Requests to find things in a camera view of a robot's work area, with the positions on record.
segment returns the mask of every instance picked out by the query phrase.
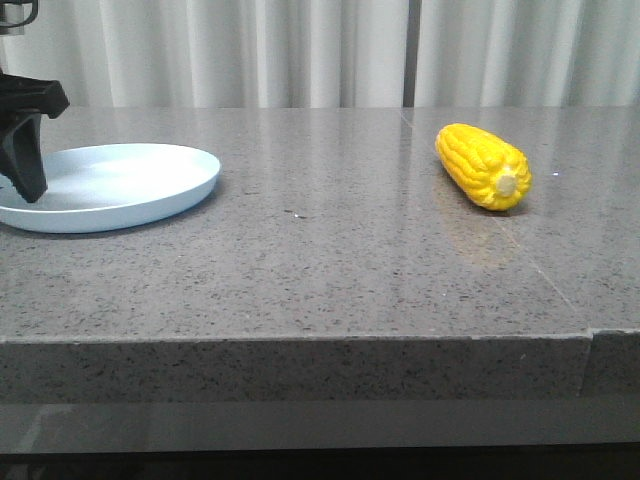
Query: granite surface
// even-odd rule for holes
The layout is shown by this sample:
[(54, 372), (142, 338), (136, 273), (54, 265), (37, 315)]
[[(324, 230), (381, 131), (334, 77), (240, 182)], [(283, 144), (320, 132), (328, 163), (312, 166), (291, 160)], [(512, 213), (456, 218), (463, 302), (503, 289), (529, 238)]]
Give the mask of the granite surface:
[[(446, 176), (454, 121), (527, 153), (516, 209)], [(638, 392), (609, 370), (640, 358), (639, 128), (637, 108), (71, 108), (45, 153), (173, 143), (223, 172), (149, 225), (0, 225), (0, 402)]]

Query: white curtain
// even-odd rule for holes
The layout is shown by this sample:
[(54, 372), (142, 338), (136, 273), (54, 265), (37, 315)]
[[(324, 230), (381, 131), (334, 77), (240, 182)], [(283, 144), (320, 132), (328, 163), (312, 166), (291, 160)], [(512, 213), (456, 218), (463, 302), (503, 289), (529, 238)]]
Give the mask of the white curtain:
[(640, 0), (40, 0), (6, 73), (74, 105), (632, 105)]

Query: corn on the cob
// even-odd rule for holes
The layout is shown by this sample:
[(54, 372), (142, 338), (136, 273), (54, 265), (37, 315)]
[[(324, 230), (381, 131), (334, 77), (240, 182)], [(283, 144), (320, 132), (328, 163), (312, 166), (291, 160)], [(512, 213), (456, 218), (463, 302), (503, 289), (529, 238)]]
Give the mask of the corn on the cob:
[(442, 165), (476, 205), (507, 210), (531, 188), (527, 157), (496, 135), (454, 123), (438, 133), (436, 150)]

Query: light blue plate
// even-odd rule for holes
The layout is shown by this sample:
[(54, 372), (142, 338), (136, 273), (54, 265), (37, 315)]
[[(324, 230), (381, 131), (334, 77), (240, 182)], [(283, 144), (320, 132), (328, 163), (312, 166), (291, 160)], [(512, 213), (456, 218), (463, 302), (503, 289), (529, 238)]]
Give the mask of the light blue plate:
[(43, 165), (49, 188), (35, 203), (0, 176), (0, 221), (46, 233), (132, 227), (197, 204), (220, 174), (210, 153), (144, 143), (64, 150), (44, 156)]

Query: dark floor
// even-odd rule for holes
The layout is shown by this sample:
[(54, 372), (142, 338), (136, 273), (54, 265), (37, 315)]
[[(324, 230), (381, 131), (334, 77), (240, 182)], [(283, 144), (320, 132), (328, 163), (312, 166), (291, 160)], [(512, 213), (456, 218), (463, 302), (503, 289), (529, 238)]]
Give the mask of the dark floor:
[(0, 456), (2, 480), (211, 478), (640, 480), (640, 443)]

